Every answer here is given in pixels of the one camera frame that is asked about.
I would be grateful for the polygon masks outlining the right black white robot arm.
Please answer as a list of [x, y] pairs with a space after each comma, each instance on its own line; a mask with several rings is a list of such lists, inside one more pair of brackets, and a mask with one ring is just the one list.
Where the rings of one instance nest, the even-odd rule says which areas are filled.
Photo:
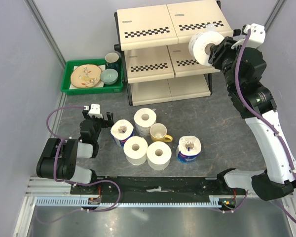
[[217, 175], [217, 191], [228, 194], [233, 188], [256, 193], [262, 200], [283, 198], [296, 188], [296, 160], [281, 129], [277, 105], [260, 79], [266, 69], [262, 53], [252, 47], [233, 47], [225, 37], [211, 47], [209, 63], [222, 71], [228, 95], [259, 145], [266, 170], [227, 169]]

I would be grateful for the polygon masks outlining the floral white paper towel roll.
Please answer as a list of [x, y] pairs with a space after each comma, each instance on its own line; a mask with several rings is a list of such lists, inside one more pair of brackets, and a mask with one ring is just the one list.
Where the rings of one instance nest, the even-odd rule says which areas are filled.
[[189, 41], [188, 49], [191, 56], [203, 66], [211, 66], [208, 63], [210, 47], [220, 44], [224, 36], [216, 32], [213, 24], [206, 26], [204, 32], [195, 34]]

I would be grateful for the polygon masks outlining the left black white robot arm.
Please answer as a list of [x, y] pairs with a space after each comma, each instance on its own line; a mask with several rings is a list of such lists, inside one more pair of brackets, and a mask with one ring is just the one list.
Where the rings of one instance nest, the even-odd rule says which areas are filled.
[[97, 118], [83, 111], [78, 139], [49, 138], [38, 160], [36, 172], [40, 178], [56, 182], [80, 184], [87, 194], [98, 190], [98, 181], [93, 179], [95, 171], [76, 164], [78, 158], [95, 158], [98, 154], [98, 138], [102, 129], [114, 125], [113, 113], [107, 112], [107, 119]]

